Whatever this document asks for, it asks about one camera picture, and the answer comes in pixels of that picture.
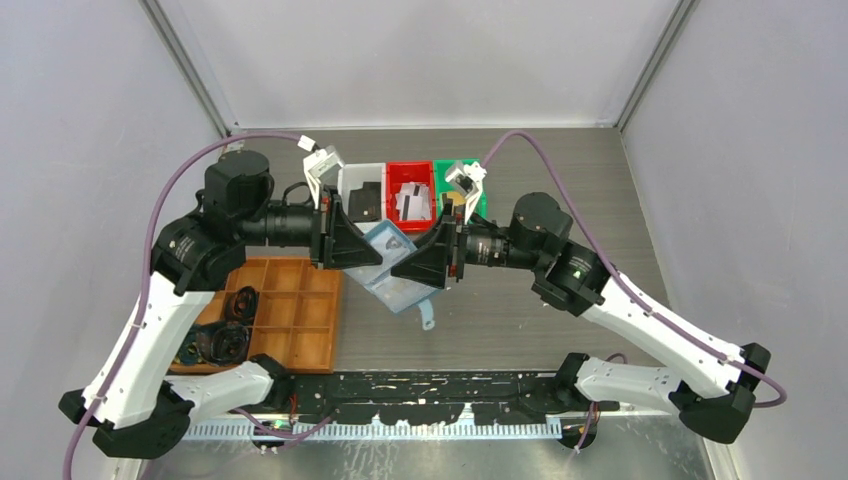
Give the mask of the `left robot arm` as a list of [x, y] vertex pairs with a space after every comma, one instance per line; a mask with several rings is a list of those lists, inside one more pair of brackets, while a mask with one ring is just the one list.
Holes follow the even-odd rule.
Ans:
[[333, 147], [303, 161], [310, 198], [273, 198], [268, 159], [244, 150], [205, 172], [197, 207], [146, 238], [142, 287], [118, 343], [96, 378], [66, 392], [60, 411], [93, 429], [108, 457], [156, 459], [194, 425], [239, 407], [277, 413], [289, 407], [294, 381], [266, 354], [201, 377], [169, 378], [190, 327], [242, 267], [250, 245], [304, 247], [326, 269], [375, 266], [381, 255], [346, 216], [335, 184], [344, 163]]

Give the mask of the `blue card holder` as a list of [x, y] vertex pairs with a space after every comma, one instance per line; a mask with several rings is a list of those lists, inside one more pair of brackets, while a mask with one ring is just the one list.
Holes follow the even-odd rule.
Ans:
[[432, 330], [436, 321], [430, 298], [439, 290], [391, 273], [393, 266], [418, 250], [413, 240], [390, 220], [377, 223], [365, 233], [364, 239], [382, 256], [382, 263], [349, 268], [344, 273], [394, 314], [417, 308], [422, 329]]

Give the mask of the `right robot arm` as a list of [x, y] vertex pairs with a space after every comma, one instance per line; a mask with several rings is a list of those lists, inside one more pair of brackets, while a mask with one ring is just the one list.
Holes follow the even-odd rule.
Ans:
[[543, 302], [618, 334], [656, 360], [645, 367], [571, 353], [537, 394], [539, 401], [556, 412], [635, 404], [675, 415], [714, 442], [734, 442], [754, 410], [770, 352], [756, 343], [723, 341], [677, 316], [572, 241], [572, 223], [542, 192], [522, 196], [504, 227], [479, 216], [462, 225], [444, 211], [391, 273], [443, 288], [468, 265], [530, 271], [532, 290]]

